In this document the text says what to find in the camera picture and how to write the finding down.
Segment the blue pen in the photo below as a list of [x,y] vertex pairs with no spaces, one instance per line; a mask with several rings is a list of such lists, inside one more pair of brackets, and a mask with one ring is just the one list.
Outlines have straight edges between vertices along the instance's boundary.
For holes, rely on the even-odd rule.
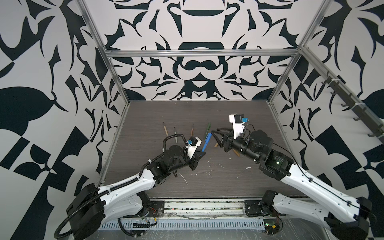
[[209,142],[210,142],[211,137],[212,137],[212,133],[208,133],[208,134],[207,134],[207,137],[206,137],[206,139],[205,139],[205,143],[204,143],[202,152],[204,152],[204,151],[206,150],[206,148],[207,148],[207,146],[208,146],[208,144],[209,144]]

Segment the dark green pen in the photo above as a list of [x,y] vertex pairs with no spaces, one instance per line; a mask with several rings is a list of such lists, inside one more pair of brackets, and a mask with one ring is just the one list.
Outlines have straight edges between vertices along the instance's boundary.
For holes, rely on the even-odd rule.
[[206,128],[206,132],[205,132],[205,139],[207,138],[208,133],[210,132],[210,128],[211,128],[211,123],[209,122],[207,125],[207,128]]

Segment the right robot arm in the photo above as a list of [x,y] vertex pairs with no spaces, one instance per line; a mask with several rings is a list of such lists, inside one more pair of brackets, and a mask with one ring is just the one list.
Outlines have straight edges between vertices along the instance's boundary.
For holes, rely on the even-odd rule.
[[314,200],[308,203],[268,190],[259,203],[265,216],[291,215],[331,231],[339,240],[365,240],[371,228],[372,202],[364,197],[348,196],[304,171],[296,161],[273,150],[273,139],[261,130],[249,138],[234,135],[228,128],[212,131],[225,152],[234,149],[259,164],[268,177],[289,185]]

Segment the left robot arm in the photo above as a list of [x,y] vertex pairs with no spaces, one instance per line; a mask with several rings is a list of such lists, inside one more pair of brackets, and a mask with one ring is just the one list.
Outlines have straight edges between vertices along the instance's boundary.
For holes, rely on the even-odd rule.
[[148,160],[138,174],[106,186],[85,186],[68,206],[67,217],[55,230],[55,239],[73,235],[76,240],[84,240],[109,221],[144,217],[152,205],[147,191],[184,167],[194,171],[206,154],[199,149],[201,144],[198,137],[186,140],[182,134],[168,136],[163,140],[162,153]]

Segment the metal hook rail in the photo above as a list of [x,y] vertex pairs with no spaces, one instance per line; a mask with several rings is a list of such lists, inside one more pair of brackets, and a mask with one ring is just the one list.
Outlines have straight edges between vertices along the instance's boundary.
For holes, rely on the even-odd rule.
[[322,85],[331,87],[333,90],[332,96],[340,97],[344,102],[341,106],[355,114],[354,121],[362,122],[371,131],[367,136],[378,139],[383,145],[384,122],[340,78],[330,71],[327,71],[326,76],[327,78],[322,82]]

